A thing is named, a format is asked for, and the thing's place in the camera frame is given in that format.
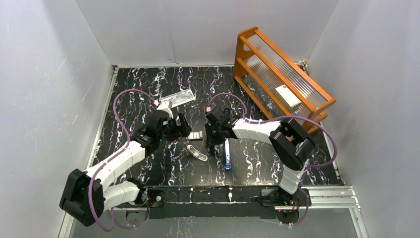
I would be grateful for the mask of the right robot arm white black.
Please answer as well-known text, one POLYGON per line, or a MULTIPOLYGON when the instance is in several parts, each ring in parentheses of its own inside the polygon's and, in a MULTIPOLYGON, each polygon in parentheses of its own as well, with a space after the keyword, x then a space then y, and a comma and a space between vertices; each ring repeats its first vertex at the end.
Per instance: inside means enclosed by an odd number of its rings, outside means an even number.
POLYGON ((253 139, 269 143, 283 164, 279 184, 279 200, 292 205, 298 200, 299 183, 315 150, 315 143, 294 119, 278 121, 251 121, 247 118, 230 118, 221 109, 206 112, 207 141, 210 146, 219 145, 226 139, 253 139))

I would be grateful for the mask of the silver staple strip tray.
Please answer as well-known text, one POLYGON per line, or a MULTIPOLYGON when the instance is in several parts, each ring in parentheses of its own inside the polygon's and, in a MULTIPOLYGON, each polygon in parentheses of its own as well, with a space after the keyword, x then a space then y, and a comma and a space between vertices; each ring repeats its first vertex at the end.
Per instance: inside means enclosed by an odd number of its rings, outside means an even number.
POLYGON ((203 132, 193 131, 186 137, 186 140, 190 140, 190 141, 203 140, 203 132))

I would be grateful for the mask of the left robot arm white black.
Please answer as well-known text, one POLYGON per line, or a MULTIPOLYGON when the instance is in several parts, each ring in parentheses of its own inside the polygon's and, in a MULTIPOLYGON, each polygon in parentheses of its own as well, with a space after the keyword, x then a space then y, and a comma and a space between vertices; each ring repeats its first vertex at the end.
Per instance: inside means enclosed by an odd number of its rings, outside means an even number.
POLYGON ((191 131, 183 113, 175 117, 162 110, 151 112, 123 147, 95 166, 69 174, 60 209, 88 227, 98 222, 104 211, 120 204, 143 206, 148 193, 140 182, 133 178, 118 185, 114 182, 157 150, 161 141, 188 137, 191 131))

